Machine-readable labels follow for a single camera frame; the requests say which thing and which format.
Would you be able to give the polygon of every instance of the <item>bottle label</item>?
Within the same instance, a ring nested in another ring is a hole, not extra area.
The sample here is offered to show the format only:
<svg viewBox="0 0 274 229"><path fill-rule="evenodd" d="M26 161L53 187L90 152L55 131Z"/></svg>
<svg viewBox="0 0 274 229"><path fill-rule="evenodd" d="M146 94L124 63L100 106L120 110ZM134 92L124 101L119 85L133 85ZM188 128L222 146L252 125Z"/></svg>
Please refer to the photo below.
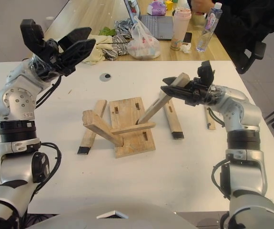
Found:
<svg viewBox="0 0 274 229"><path fill-rule="evenodd" d="M205 28L207 30L209 30L213 25L214 25L214 22L215 22L215 19L216 19L216 16L214 13L211 13L208 17L208 23L206 24Z"/></svg>

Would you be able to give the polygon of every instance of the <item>wooden plank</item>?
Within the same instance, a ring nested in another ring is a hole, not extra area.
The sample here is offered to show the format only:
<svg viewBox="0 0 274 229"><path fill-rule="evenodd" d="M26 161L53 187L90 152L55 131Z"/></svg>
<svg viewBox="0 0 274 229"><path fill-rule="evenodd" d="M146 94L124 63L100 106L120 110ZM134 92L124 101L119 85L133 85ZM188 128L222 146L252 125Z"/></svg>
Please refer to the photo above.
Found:
<svg viewBox="0 0 274 229"><path fill-rule="evenodd" d="M190 77L185 73L181 73L171 85L184 87L189 81ZM153 117L154 114L157 113L171 98L171 96L168 96L166 93L161 91L159 94L159 98L155 102L153 102L153 104L139 118L137 124L143 124L150 120L150 118Z"/></svg>
<svg viewBox="0 0 274 229"><path fill-rule="evenodd" d="M138 130L150 129L150 128L154 128L155 126L156 126L156 123L144 123L144 124L139 124L139 125L127 126L124 128L111 129L111 132L114 135L119 135L119 134L125 134L128 132L133 132L133 131L138 131Z"/></svg>
<svg viewBox="0 0 274 229"><path fill-rule="evenodd" d="M112 127L114 129L135 125L144 113L140 97L112 101L109 103ZM155 143L150 129L121 134L123 146L115 147L116 158L155 150Z"/></svg>
<svg viewBox="0 0 274 229"><path fill-rule="evenodd" d="M109 125L92 110L83 112L83 125L93 132L96 132L98 135L106 138L108 141L111 141L115 146L123 145L123 138L121 136L113 135L110 131Z"/></svg>
<svg viewBox="0 0 274 229"><path fill-rule="evenodd" d="M164 106L167 121L169 122L170 130L174 139L184 139L183 130L181 129L177 113L175 111L172 99L168 101Z"/></svg>
<svg viewBox="0 0 274 229"><path fill-rule="evenodd" d="M205 118L207 120L207 128L209 130L215 130L216 129L216 127L215 127L215 121L210 116L207 106L204 106L204 112L205 112Z"/></svg>
<svg viewBox="0 0 274 229"><path fill-rule="evenodd" d="M107 100L98 100L97 103L95 104L93 112L95 112L99 117L102 118L106 105L107 105ZM91 147L93 146L93 142L96 135L97 134L95 132L91 131L90 129L86 129L83 139L81 140L78 155L89 154L89 151Z"/></svg>

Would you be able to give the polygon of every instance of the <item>chair armrest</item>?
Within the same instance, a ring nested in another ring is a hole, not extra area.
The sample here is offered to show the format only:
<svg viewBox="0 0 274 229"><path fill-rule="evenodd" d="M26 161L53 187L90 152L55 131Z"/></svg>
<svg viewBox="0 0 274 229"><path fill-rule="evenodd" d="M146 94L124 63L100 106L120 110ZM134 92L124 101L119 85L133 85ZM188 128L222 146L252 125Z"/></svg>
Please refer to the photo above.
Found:
<svg viewBox="0 0 274 229"><path fill-rule="evenodd" d="M251 57L257 60L262 60L264 58L266 50L266 44L263 42L256 42L253 51L251 51Z"/></svg>

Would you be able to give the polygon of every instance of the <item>white table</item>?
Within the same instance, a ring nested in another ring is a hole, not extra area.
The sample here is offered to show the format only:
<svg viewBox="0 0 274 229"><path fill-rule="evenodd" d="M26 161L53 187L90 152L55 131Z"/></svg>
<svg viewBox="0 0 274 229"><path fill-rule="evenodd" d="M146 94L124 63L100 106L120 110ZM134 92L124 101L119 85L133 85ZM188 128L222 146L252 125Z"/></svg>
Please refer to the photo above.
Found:
<svg viewBox="0 0 274 229"><path fill-rule="evenodd" d="M35 196L29 211L63 213L122 198L144 200L172 211L227 210L228 200L211 182L213 166L225 156L226 131L218 125L214 131L207 130L201 105L191 107L173 100L184 140L172 139L164 111L160 110L151 119L157 124L152 129L155 151L115 159L112 143L97 136L89 155L76 154L85 131L82 112L92 109L98 99L113 101L141 96L147 108L157 98L163 78L185 72L192 79L197 76L200 64L200 61L80 64L75 73L64 77L53 96L36 110L37 135L41 141L59 146L62 164ZM215 84L241 90L250 98L230 61L211 61L211 64L216 70ZM0 63L0 89L8 72L17 65L18 62ZM112 79L100 81L102 73L111 74ZM108 107L103 118L110 123ZM266 196L274 202L274 138L263 120L261 141L268 178ZM55 161L53 151L46 147L40 150Z"/></svg>

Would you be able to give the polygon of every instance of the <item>water bottle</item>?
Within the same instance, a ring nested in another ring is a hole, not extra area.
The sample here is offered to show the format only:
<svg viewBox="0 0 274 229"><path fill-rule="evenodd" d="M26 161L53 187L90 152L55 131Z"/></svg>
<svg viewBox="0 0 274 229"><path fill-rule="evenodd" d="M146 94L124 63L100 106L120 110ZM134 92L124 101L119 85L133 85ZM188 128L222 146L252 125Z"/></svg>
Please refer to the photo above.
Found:
<svg viewBox="0 0 274 229"><path fill-rule="evenodd" d="M210 12L208 13L206 25L203 29L203 32L196 47L197 51L204 52L208 47L213 32L223 12L221 10L221 7L222 4L220 2L217 2L215 3L214 8L211 8Z"/></svg>

